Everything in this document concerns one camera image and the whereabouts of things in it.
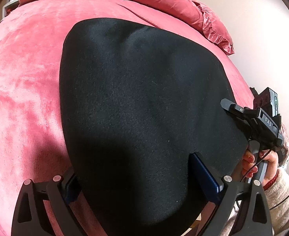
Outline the beige sweater forearm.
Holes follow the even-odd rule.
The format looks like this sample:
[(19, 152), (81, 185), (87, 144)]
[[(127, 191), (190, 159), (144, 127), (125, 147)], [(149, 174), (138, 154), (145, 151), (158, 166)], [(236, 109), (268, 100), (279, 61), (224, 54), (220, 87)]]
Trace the beige sweater forearm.
[(270, 211), (273, 235), (286, 235), (289, 231), (289, 175), (283, 169), (277, 170), (274, 183), (265, 190)]

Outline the person's right hand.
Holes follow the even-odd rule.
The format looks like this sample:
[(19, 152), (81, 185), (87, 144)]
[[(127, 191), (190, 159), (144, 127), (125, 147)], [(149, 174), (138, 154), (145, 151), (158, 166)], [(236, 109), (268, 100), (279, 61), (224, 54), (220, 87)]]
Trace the person's right hand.
[[(275, 151), (260, 151), (259, 158), (267, 161), (267, 169), (262, 181), (262, 186), (265, 187), (269, 182), (271, 182), (277, 174), (277, 168), (279, 165), (279, 157)], [(257, 173), (257, 166), (254, 167), (256, 163), (256, 158), (249, 150), (246, 150), (242, 156), (242, 175), (246, 178), (252, 178), (255, 173)]]

